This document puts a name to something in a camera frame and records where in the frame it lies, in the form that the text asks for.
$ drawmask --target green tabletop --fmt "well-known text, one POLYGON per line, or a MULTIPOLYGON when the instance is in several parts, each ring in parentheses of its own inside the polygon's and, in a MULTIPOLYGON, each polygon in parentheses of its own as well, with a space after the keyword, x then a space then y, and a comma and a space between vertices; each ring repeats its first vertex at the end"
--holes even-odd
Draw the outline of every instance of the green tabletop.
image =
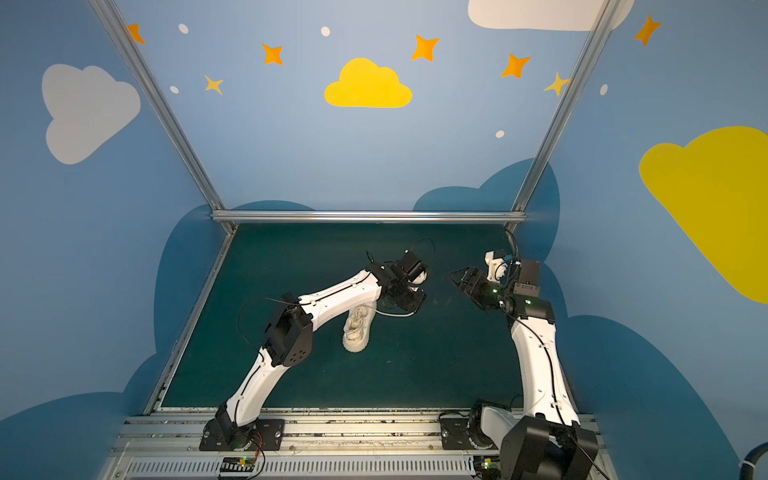
MULTIPOLYGON (((241 225, 165 396, 166 407, 214 407, 228 399, 256 354, 279 298, 325 289, 376 260, 415 248, 429 265, 426 301, 407 318, 376 315, 368 346, 342 345, 346 314, 315 332, 312 354, 278 382, 267 407, 448 407, 476 399, 509 404, 522 394, 515 345, 500 313, 483 313, 449 281, 508 250, 498 225, 241 225), (435 244, 420 239, 428 237, 435 244)), ((379 304, 379 310, 395 311, 379 304)), ((521 399, 515 400, 515 406, 521 399)))

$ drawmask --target yellow star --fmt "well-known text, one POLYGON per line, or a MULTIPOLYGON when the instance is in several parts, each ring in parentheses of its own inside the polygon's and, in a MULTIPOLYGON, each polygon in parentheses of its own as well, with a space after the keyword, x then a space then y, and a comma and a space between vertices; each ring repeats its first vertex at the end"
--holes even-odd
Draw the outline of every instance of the yellow star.
POLYGON ((554 84, 546 87, 544 91, 554 90, 555 92, 557 92, 559 97, 560 91, 562 90, 563 85, 567 84, 569 81, 571 81, 570 78, 566 78, 565 80, 563 80, 562 78, 560 78, 560 72, 557 72, 556 74, 554 74, 554 84))
POLYGON ((661 23, 654 22, 653 20, 650 19, 650 15, 648 15, 648 20, 645 21, 645 25, 643 26, 643 29, 640 30, 640 33, 638 33, 634 39, 642 40, 643 46, 648 45, 648 39, 660 26, 661 26, 661 23))
POLYGON ((531 57, 517 58, 514 55, 509 55, 509 65, 507 65, 507 69, 502 73, 502 78, 508 77, 509 75, 514 75, 515 77, 520 78, 520 76, 523 75, 523 67, 530 59, 531 57))
POLYGON ((135 41, 141 43, 142 45, 146 45, 144 43, 144 39, 139 35, 139 24, 136 25, 129 25, 128 31, 131 33, 131 37, 134 38, 135 41))
POLYGON ((262 47, 264 47, 264 51, 266 52, 266 58, 264 59, 264 64, 268 63, 276 63, 278 65, 282 65, 283 61, 280 60, 280 50, 283 50, 283 47, 275 47, 275 48, 269 48, 265 44, 261 44, 262 47))
POLYGON ((205 79, 208 80, 208 86, 205 87, 205 89, 206 90, 215 90, 215 91, 219 92, 219 95, 221 95, 221 90, 219 90, 219 84, 223 80, 213 81, 210 78, 208 78, 208 75, 205 76, 205 79))
POLYGON ((432 50, 435 48, 435 45, 437 45, 439 40, 439 38, 425 40, 424 38, 421 38, 417 35, 416 51, 414 52, 411 60, 416 60, 417 58, 426 58, 427 60, 432 61, 432 50))

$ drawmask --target blue wall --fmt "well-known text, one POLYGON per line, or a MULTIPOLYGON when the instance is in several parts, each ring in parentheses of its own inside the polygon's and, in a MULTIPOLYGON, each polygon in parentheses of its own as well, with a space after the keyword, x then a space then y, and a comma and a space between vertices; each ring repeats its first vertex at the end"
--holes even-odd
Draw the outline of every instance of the blue wall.
POLYGON ((140 92, 138 115, 84 160, 49 150, 50 66, 94 65, 137 90, 87 0, 4 2, 0 45, 0 464, 4 478, 93 478, 146 404, 223 231, 140 92), (61 442, 32 458, 50 435, 61 442))
POLYGON ((229 208, 411 210, 440 187, 478 188, 534 156, 558 102, 545 89, 558 72, 568 78, 587 37, 483 28, 468 0, 118 4, 163 89, 177 89, 169 101, 229 208), (433 61, 412 60, 417 35, 440 39, 433 61), (281 46, 283 64, 265 64, 262 44, 281 46), (502 78, 510 54, 531 58, 520 78, 502 78), (410 103, 327 103, 326 86, 354 58, 393 69, 410 103))
MULTIPOLYGON (((561 358, 623 480, 736 478, 738 458, 768 440, 768 305, 720 275, 639 171, 657 144, 684 147, 730 126, 768 132, 766 21, 765 2, 637 0, 551 161, 559 221, 540 259, 554 273, 548 288, 562 288, 561 358), (634 37, 648 15, 662 26, 643 46, 634 37)), ((724 192, 738 192, 739 175, 750 172, 721 163, 722 187, 704 213, 741 207, 724 192)), ((552 194, 540 185, 534 202, 552 194)), ((546 204, 529 213, 557 219, 546 204)), ((765 224, 766 211, 753 221, 765 224)), ((527 227, 518 232, 523 251, 542 243, 527 227)), ((711 234, 737 252, 744 232, 712 218, 711 234)))

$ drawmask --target black mounting plate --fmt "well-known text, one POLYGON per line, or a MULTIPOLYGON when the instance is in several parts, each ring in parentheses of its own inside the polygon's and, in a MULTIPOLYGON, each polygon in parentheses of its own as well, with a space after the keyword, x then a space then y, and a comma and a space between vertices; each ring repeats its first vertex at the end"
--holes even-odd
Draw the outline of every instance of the black mounting plate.
POLYGON ((265 452, 280 450, 280 444, 283 443, 285 424, 286 421, 283 419, 256 420, 253 434, 256 435, 256 432, 261 434, 261 439, 263 440, 262 450, 265 452))
POLYGON ((474 450, 469 441, 467 417, 443 417, 440 419, 440 439, 443 450, 474 450))
MULTIPOLYGON (((257 434, 260 434, 262 439, 262 450, 265 452, 280 450, 280 444, 283 442, 285 423, 286 421, 283 419, 257 419, 253 424, 253 430, 250 431, 250 429, 247 429, 250 433, 250 437, 248 438, 253 439, 257 437, 257 434)), ((246 435, 246 427, 240 428, 243 429, 241 435, 246 435)), ((244 451, 255 452, 257 446, 257 442, 251 442, 244 451)), ((202 452, 230 452, 232 451, 232 447, 228 445, 220 435, 217 435, 214 432, 213 435, 208 436, 203 434, 203 438, 200 440, 200 450, 202 452)))

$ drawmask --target painted cloud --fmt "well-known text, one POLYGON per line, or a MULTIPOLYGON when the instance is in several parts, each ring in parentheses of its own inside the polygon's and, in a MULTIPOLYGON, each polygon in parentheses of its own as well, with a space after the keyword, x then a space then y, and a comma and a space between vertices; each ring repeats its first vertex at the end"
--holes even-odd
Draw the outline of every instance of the painted cloud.
POLYGON ((85 160, 128 125, 141 108, 136 89, 99 67, 51 65, 43 74, 43 100, 53 117, 45 134, 56 160, 85 160))
MULTIPOLYGON (((620 0, 611 28, 629 15, 634 0, 620 0)), ((603 0, 469 0, 469 18, 485 28, 589 31, 603 0)))

